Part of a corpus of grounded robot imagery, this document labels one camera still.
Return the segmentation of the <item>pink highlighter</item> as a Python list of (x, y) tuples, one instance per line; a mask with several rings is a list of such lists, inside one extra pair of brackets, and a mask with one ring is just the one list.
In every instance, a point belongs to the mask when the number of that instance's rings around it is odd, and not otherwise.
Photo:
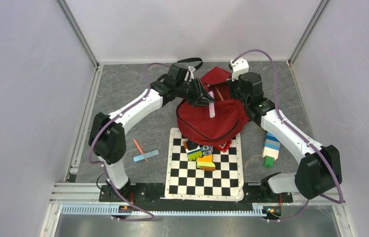
[(212, 91), (209, 91), (208, 93), (213, 99), (213, 102), (209, 103), (209, 117), (214, 118), (215, 115), (216, 115), (216, 113), (215, 113), (215, 96), (214, 96), (214, 93)]

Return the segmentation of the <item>red backpack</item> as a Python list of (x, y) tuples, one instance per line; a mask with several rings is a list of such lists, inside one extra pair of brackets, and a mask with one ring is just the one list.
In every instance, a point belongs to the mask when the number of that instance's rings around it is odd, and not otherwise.
[[(182, 135), (200, 145), (221, 145), (231, 140), (249, 122), (242, 103), (230, 96), (226, 80), (231, 72), (215, 66), (201, 78), (205, 89), (215, 96), (215, 117), (209, 117), (208, 107), (194, 107), (182, 100), (176, 107), (178, 128)], [(220, 90), (220, 100), (215, 86)]]

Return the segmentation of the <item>red plastic card box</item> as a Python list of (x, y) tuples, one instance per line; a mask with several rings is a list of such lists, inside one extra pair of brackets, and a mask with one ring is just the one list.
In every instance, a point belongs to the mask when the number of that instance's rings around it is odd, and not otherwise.
[(229, 147), (231, 146), (231, 144), (232, 144), (232, 140), (229, 140), (229, 141), (225, 142), (224, 144), (215, 145), (214, 148), (219, 150), (222, 153), (226, 153), (228, 151)]

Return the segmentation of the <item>red pencil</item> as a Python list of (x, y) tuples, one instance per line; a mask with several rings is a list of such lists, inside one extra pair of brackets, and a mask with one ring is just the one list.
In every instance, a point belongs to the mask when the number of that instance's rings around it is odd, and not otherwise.
[(140, 152), (140, 154), (143, 155), (144, 154), (144, 151), (142, 150), (142, 148), (139, 145), (138, 141), (135, 138), (133, 138), (133, 142), (136, 145), (136, 147), (137, 147), (138, 151)]

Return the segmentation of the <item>light blue highlighter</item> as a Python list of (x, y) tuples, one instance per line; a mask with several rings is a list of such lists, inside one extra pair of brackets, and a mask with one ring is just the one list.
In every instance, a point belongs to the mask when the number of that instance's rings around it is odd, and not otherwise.
[(151, 152), (144, 153), (144, 154), (141, 154), (139, 156), (133, 157), (133, 161), (134, 162), (139, 162), (139, 161), (146, 160), (148, 158), (151, 158), (151, 157), (154, 157), (154, 156), (157, 156), (157, 155), (159, 155), (159, 150), (154, 150), (154, 151), (151, 151)]

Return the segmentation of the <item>orange pencil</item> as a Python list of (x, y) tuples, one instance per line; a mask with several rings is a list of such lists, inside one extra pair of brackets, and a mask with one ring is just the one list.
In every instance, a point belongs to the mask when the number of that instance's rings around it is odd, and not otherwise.
[(224, 100), (224, 99), (223, 99), (223, 96), (222, 96), (222, 94), (221, 94), (221, 92), (220, 92), (220, 90), (218, 89), (218, 87), (217, 87), (217, 86), (215, 86), (215, 90), (216, 90), (216, 92), (217, 92), (217, 94), (218, 94), (218, 96), (219, 96), (220, 100), (221, 100), (221, 101), (223, 101), (223, 100)]

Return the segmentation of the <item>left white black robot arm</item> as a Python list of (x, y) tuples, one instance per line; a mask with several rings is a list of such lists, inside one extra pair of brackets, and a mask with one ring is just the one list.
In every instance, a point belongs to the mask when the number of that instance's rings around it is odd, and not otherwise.
[(123, 165), (126, 134), (130, 129), (176, 98), (184, 98), (197, 107), (213, 102), (213, 97), (194, 75), (203, 63), (186, 65), (197, 60), (189, 58), (171, 64), (167, 73), (149, 82), (144, 92), (127, 105), (107, 115), (95, 115), (88, 143), (90, 156), (96, 155), (98, 159), (90, 157), (89, 162), (102, 166), (107, 183), (112, 187), (111, 194), (118, 201), (125, 201), (130, 196), (129, 178)]

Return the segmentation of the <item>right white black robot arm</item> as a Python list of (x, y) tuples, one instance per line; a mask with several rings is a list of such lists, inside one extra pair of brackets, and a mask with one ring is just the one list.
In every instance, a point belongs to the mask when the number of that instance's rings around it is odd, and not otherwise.
[(280, 193), (295, 192), (306, 199), (321, 196), (338, 204), (343, 203), (339, 150), (310, 138), (284, 116), (264, 96), (259, 74), (247, 72), (227, 83), (231, 97), (243, 104), (249, 119), (274, 135), (298, 163), (296, 172), (266, 177), (267, 184), (260, 188), (261, 197), (265, 201), (274, 201)]

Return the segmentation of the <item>brown blue green block stack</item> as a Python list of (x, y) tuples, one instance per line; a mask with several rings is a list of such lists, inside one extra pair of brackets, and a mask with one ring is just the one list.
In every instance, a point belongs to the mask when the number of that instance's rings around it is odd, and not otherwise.
[(188, 161), (197, 161), (198, 158), (203, 157), (203, 153), (199, 144), (190, 140), (184, 141), (183, 144)]

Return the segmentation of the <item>blue owl number block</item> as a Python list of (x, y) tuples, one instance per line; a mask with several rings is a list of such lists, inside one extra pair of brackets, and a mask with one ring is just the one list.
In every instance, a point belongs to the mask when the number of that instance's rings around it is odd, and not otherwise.
[(200, 146), (200, 150), (202, 152), (202, 156), (209, 156), (213, 153), (213, 147), (208, 145)]

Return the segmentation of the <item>long striped block tower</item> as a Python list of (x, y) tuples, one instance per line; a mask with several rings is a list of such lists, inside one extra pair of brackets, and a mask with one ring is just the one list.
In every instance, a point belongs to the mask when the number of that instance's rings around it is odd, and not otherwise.
[(280, 145), (280, 141), (272, 133), (267, 132), (261, 154), (264, 159), (264, 167), (271, 168), (274, 165), (274, 161), (279, 155)]

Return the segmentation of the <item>green yellow orange block stack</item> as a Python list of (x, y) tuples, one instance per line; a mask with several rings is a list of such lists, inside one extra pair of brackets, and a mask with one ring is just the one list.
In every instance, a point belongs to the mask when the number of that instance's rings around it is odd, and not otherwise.
[(199, 157), (196, 160), (196, 166), (198, 169), (205, 170), (205, 171), (215, 171), (216, 166), (213, 163), (213, 155)]

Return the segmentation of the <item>black white chessboard mat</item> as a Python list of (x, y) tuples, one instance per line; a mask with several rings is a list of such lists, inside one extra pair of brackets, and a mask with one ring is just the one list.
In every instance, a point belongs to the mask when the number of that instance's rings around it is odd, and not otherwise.
[(226, 152), (212, 148), (211, 163), (202, 167), (197, 161), (189, 161), (184, 141), (178, 128), (170, 130), (165, 198), (241, 201), (244, 176), (240, 135), (231, 140)]

